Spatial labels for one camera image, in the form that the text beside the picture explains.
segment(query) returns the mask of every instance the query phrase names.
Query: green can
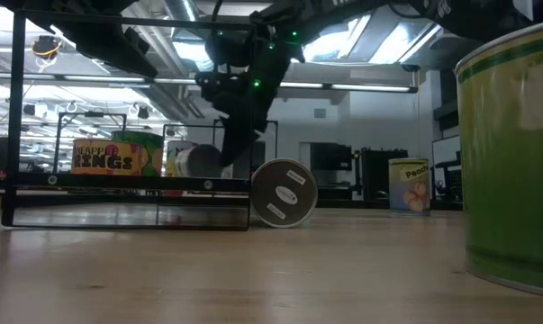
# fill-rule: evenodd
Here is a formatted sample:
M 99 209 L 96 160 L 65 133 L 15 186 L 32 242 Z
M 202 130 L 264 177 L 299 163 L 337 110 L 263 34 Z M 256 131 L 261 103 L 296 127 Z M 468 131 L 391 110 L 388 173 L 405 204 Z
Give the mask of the green can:
M 141 168 L 142 176 L 161 176 L 163 165 L 163 137 L 142 131 L 117 130 L 111 134 L 112 140 L 137 144 L 147 150 L 147 164 Z
M 467 267 L 543 294 L 543 24 L 456 69 Z

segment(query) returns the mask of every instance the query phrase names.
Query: white can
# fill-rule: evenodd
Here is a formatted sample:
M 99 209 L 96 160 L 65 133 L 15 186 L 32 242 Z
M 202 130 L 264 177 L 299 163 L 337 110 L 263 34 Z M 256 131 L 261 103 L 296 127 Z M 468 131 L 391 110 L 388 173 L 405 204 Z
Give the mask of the white can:
M 220 157 L 221 152 L 209 144 L 183 150 L 175 162 L 177 176 L 219 178 L 223 171 L 219 164 Z
M 167 144 L 166 176 L 181 176 L 176 170 L 176 160 L 179 153 L 197 146 L 197 143 L 187 140 L 171 140 Z

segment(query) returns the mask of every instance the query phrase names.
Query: black shelf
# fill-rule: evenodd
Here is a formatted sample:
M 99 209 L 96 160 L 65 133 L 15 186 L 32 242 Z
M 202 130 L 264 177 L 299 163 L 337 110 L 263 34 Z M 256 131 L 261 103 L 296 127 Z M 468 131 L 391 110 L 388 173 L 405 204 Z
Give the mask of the black shelf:
M 209 29 L 220 31 L 253 31 L 253 25 L 226 23 L 226 22 L 182 22 L 172 20 L 155 20 L 125 18 L 118 16 L 82 15 L 69 13 L 16 11 L 14 12 L 13 27 L 13 55 L 11 66 L 11 97 L 9 108 L 9 139 L 7 178 L 4 183 L 5 194 L 3 200 L 3 214 L 1 222 L 7 227 L 50 228 L 50 229 L 88 229 L 88 230 L 247 230 L 250 218 L 250 179 L 215 179 L 215 178 L 164 178 L 158 176 L 124 176 L 124 175 L 71 175 L 71 174 L 41 174 L 22 173 L 19 171 L 19 154 L 21 146 L 21 124 L 23 106 L 23 69 L 25 50 L 25 22 L 27 18 L 47 19 L 55 22 L 77 23 L 115 23 L 128 25 L 161 26 L 173 28 Z M 62 117 L 59 116 L 59 129 L 62 125 Z M 18 190 L 58 190 L 59 188 L 88 188 L 88 189 L 141 189 L 141 190 L 180 190 L 198 191 L 214 194 L 215 192 L 246 193 L 247 198 L 235 201 L 234 204 L 244 207 L 246 212 L 245 226 L 186 226 L 186 225 L 94 225 L 94 224 L 35 224 L 14 221 L 14 213 L 17 208 L 32 205 L 32 201 L 45 200 L 45 205 L 57 200 L 68 203 L 86 203 L 90 198 L 95 201 L 106 202 L 115 200 L 119 203 L 153 203 L 158 207 L 161 204 L 193 205 L 193 206 L 217 206 L 230 203 L 230 200 L 209 198 L 174 198 L 158 196 L 112 196 L 107 194 L 94 198 L 81 194 L 67 195 L 19 195 Z

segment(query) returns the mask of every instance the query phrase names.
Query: wooden floor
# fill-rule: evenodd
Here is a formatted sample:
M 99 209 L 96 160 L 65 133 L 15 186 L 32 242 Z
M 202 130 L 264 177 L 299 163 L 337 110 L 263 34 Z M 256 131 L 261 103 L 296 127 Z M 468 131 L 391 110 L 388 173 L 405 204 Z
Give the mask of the wooden floor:
M 0 323 L 543 323 L 543 297 L 464 262 L 459 213 L 321 210 L 249 232 L 0 226 Z

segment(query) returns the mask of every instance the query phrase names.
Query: yellow label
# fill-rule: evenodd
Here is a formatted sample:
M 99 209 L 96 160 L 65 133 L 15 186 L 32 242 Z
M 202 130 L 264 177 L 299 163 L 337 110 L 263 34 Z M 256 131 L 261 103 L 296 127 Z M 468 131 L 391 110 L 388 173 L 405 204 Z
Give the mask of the yellow label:
M 112 140 L 76 140 L 72 174 L 140 176 L 147 152 L 135 144 Z
M 402 181 L 411 181 L 417 179 L 421 176 L 426 176 L 429 171 L 429 168 L 425 165 L 423 166 L 403 166 L 401 168 L 401 180 Z

